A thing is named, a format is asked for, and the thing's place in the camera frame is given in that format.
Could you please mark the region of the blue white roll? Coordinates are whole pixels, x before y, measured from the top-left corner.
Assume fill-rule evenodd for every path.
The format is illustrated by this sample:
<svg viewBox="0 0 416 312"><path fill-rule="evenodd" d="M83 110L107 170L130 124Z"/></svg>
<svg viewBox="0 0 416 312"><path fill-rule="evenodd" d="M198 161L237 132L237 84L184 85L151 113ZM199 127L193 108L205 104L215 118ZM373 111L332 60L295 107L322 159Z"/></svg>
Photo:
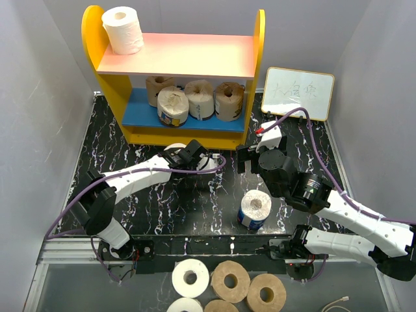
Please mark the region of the blue white roll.
<svg viewBox="0 0 416 312"><path fill-rule="evenodd" d="M260 190L249 190L242 198L237 220L250 230L260 229L272 208L271 197Z"/></svg>

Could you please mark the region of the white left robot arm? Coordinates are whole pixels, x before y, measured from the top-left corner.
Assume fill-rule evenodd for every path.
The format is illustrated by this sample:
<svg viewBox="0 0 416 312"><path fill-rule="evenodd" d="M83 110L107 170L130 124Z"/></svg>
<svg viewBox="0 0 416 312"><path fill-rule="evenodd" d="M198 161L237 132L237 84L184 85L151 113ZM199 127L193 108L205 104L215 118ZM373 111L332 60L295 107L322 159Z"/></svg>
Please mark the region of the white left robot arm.
<svg viewBox="0 0 416 312"><path fill-rule="evenodd" d="M213 156L197 140L187 145L171 144L152 158L117 171L125 172L125 176L94 185L73 203L70 213L88 236L99 237L109 245L113 257L129 259L135 250L134 239L113 217L114 206L142 189L169 181L170 169L200 171L215 166Z"/></svg>

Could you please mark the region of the cream roll front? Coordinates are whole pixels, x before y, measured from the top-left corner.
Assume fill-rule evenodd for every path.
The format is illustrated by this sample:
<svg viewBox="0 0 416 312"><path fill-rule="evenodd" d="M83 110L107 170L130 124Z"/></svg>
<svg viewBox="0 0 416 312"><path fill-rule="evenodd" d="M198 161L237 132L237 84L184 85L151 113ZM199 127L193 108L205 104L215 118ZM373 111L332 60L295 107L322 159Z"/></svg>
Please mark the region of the cream roll front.
<svg viewBox="0 0 416 312"><path fill-rule="evenodd" d="M191 81L185 86L189 114L197 120L208 120L215 111L214 90L206 80Z"/></svg>

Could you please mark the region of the cream roll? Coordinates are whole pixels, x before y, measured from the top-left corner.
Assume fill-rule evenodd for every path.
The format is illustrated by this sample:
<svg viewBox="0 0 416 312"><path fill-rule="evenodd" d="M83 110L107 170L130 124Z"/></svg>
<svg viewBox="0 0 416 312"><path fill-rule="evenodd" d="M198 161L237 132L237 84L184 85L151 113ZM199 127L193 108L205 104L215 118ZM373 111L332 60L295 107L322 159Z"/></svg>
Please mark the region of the cream roll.
<svg viewBox="0 0 416 312"><path fill-rule="evenodd" d="M206 80L191 81L185 86L189 114L197 120L208 120L215 111L214 90Z"/></svg>
<svg viewBox="0 0 416 312"><path fill-rule="evenodd" d="M157 114L163 125L181 127L189 115L189 101L184 91L168 86L157 96Z"/></svg>

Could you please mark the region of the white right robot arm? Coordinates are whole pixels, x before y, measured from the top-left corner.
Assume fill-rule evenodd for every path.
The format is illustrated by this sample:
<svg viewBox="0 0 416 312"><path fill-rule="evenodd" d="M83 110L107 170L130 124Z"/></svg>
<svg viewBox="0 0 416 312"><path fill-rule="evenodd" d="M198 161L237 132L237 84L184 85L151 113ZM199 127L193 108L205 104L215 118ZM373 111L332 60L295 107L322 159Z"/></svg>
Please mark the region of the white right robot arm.
<svg viewBox="0 0 416 312"><path fill-rule="evenodd" d="M388 222L374 211L354 209L348 196L340 195L321 177L296 169L286 151L257 146L238 146L237 171L245 164L259 174L271 196L283 198L293 209L332 220L351 232L321 231L298 225L289 240L269 247L277 258L303 258L310 255L336 255L368 263L399 281L415 277L415 226Z"/></svg>

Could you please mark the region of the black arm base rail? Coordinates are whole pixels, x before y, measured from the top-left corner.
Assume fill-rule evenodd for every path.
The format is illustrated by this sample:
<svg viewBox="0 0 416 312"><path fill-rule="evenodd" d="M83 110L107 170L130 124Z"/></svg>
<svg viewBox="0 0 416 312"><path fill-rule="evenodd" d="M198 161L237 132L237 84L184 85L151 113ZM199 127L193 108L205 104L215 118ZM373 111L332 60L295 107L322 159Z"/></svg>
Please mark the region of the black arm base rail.
<svg viewBox="0 0 416 312"><path fill-rule="evenodd" d="M285 274L289 264L314 265L323 255L308 255L306 251L292 252L289 235L134 235L133 254L117 259L105 251L109 245L99 244L99 253L112 265L127 264L137 274L171 272L180 261L197 259L208 270L223 261L240 263L247 271Z"/></svg>

